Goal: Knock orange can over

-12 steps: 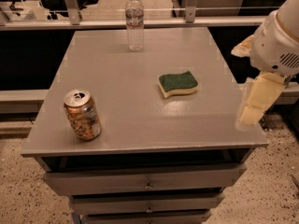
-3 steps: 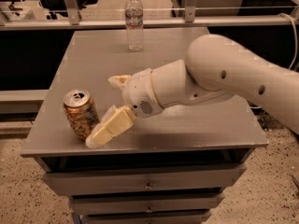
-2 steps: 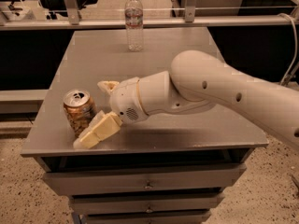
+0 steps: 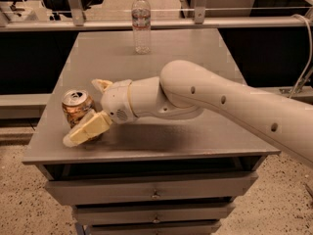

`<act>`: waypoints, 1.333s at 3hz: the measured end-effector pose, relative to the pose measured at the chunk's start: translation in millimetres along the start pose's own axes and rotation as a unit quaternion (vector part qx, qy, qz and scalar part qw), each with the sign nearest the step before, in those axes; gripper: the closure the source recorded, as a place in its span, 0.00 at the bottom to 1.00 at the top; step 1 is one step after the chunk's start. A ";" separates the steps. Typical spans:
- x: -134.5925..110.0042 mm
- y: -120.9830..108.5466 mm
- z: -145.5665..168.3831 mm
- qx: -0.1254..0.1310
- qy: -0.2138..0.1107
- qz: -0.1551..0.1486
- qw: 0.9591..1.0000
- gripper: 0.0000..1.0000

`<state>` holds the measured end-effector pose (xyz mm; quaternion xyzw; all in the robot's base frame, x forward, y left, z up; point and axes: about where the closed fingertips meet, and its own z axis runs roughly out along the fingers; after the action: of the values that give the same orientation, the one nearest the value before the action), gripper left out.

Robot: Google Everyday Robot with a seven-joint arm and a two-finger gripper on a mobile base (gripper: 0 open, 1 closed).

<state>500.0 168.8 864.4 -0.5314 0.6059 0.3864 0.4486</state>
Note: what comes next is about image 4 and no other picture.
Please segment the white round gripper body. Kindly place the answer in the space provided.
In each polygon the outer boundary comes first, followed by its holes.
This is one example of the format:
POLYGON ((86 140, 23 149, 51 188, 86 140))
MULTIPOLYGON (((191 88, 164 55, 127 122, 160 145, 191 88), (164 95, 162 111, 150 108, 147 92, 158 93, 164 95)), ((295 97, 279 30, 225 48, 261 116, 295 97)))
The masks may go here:
POLYGON ((104 80, 101 106, 113 122, 123 124, 137 119, 130 105, 130 79, 118 82, 104 80))

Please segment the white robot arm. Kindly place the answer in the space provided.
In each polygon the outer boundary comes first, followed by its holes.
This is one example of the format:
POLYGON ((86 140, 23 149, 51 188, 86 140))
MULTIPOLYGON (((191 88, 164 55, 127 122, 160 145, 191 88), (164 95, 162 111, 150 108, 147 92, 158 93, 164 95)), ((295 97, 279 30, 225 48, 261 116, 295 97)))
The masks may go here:
POLYGON ((313 165, 313 107, 226 79, 197 64, 177 60, 160 75, 111 82, 94 79, 102 93, 100 112, 90 110, 63 139, 80 145, 138 118, 195 118, 208 109, 235 122, 262 140, 313 165))

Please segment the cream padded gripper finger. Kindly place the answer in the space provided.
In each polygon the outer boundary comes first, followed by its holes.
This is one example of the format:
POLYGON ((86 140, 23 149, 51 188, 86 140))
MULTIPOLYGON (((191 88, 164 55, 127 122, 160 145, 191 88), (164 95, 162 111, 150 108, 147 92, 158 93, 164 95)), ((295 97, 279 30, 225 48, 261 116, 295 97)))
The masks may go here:
POLYGON ((104 93, 110 86, 112 86, 112 82, 104 79, 93 79, 91 81, 92 85, 101 93, 104 93))
POLYGON ((90 110, 63 139, 67 147, 75 147, 108 131, 112 125, 111 118, 104 112, 90 110))

